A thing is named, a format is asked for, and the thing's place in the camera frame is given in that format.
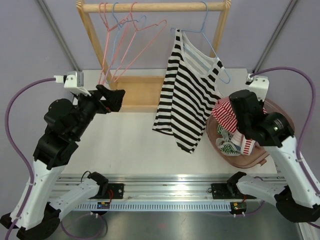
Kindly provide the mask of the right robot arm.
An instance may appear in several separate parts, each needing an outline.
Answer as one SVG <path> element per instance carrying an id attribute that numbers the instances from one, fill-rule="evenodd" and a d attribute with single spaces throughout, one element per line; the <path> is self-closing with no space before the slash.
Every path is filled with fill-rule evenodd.
<path id="1" fill-rule="evenodd" d="M 264 104 L 247 89 L 229 96 L 237 130 L 263 147 L 286 180 L 276 186 L 244 172 L 227 181 L 232 198 L 249 195 L 274 205 L 293 223 L 314 223 L 320 217 L 320 183 L 298 149 L 294 130 L 279 112 L 264 113 Z"/>

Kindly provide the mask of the blue wire hanger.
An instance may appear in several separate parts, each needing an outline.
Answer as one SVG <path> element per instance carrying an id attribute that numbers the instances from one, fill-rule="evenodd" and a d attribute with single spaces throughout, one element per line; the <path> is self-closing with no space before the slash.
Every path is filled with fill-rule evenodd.
<path id="1" fill-rule="evenodd" d="M 112 48 L 112 53 L 111 53 L 111 63 L 106 71 L 106 73 L 104 74 L 104 78 L 102 80 L 102 85 L 104 85 L 105 83 L 110 83 L 112 77 L 110 77 L 110 80 L 108 80 L 107 75 L 111 73 L 111 67 L 114 65 L 117 56 L 119 54 L 119 50 L 123 44 L 123 41 L 128 33 L 128 30 L 130 28 L 130 24 L 135 24 L 135 23 L 140 23 L 141 21 L 143 21 L 143 27 L 146 25 L 146 21 L 147 21 L 147 16 L 146 15 L 141 15 L 139 17 L 139 19 L 134 19 L 133 17 L 130 16 L 130 14 L 128 14 L 126 17 L 124 17 L 122 20 L 119 20 L 116 17 L 115 14 L 115 7 L 118 4 L 118 2 L 115 2 L 112 5 L 112 9 L 111 9 L 111 14 L 112 17 L 114 18 L 116 25 L 113 27 L 109 27 L 108 24 L 108 20 L 106 17 L 106 13 L 105 10 L 103 10 L 103 14 L 104 14 L 104 25 L 107 28 L 107 36 L 106 36 L 106 42 L 105 42 L 105 49 L 104 49 L 104 55 L 103 55 L 103 60 L 106 59 L 107 56 L 107 50 L 108 50 L 108 46 L 109 46 L 109 39 L 110 39 L 110 32 L 112 32 L 113 30 L 117 30 L 114 41 L 113 41 L 113 48 Z"/>
<path id="2" fill-rule="evenodd" d="M 215 48 L 213 46 L 213 43 L 211 43 L 207 37 L 207 35 L 205 34 L 205 26 L 206 26 L 206 21 L 207 21 L 207 17 L 208 17 L 208 13 L 209 13 L 209 7 L 208 7 L 208 4 L 204 1 L 200 1 L 200 3 L 204 4 L 205 5 L 205 16 L 204 16 L 204 19 L 203 19 L 203 22 L 202 22 L 202 25 L 201 25 L 201 28 L 200 30 L 187 30 L 187 29 L 178 29 L 180 30 L 181 33 L 183 32 L 187 32 L 187 33 L 195 33 L 195 34 L 202 34 L 203 37 L 205 38 L 206 42 L 209 44 L 212 52 L 214 53 L 215 57 L 218 58 L 218 55 L 215 51 Z M 171 28 L 170 29 L 170 33 L 173 31 L 173 30 L 177 30 L 177 28 Z M 228 85 L 230 82 L 231 82 L 231 77 L 229 76 L 228 72 L 225 71 L 225 74 L 228 78 L 227 81 L 223 80 L 222 78 L 219 77 L 219 79 L 226 85 Z"/>

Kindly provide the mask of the black white striped tank top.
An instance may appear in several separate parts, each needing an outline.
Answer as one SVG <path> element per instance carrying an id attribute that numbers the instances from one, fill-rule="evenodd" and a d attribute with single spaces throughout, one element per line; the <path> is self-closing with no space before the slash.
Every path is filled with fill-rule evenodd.
<path id="1" fill-rule="evenodd" d="M 224 70 L 218 57 L 205 55 L 176 29 L 152 129 L 174 137 L 181 150 L 192 154 L 222 98 L 217 81 Z"/>

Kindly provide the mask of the red striped tank top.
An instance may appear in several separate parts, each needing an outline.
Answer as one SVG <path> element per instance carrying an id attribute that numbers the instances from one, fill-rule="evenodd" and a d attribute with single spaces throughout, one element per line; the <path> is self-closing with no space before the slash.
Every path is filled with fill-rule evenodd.
<path id="1" fill-rule="evenodd" d="M 225 130 L 233 135 L 231 142 L 239 147 L 240 155 L 250 155 L 255 148 L 255 141 L 247 139 L 237 129 L 238 121 L 228 97 L 218 100 L 211 115 Z"/>

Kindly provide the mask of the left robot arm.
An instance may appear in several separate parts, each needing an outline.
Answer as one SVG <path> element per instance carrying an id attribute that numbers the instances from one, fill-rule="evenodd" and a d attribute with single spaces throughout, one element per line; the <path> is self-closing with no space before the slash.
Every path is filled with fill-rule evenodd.
<path id="1" fill-rule="evenodd" d="M 16 208 L 0 218 L 8 230 L 17 229 L 20 240 L 44 240 L 62 219 L 90 198 L 109 197 L 109 180 L 94 171 L 82 183 L 50 201 L 60 174 L 78 148 L 81 136 L 97 114 L 119 112 L 126 92 L 98 84 L 95 90 L 77 96 L 77 104 L 61 98 L 52 102 L 44 115 L 47 123 L 38 140 L 31 164 L 31 176 Z"/>

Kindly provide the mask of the green striped tank top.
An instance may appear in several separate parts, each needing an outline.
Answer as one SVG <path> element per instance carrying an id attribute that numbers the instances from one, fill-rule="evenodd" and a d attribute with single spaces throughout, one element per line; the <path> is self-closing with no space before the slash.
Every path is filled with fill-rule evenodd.
<path id="1" fill-rule="evenodd" d="M 241 154 L 240 148 L 231 141 L 233 135 L 220 124 L 217 126 L 217 133 L 220 137 L 216 139 L 215 144 L 223 155 L 236 157 Z"/>

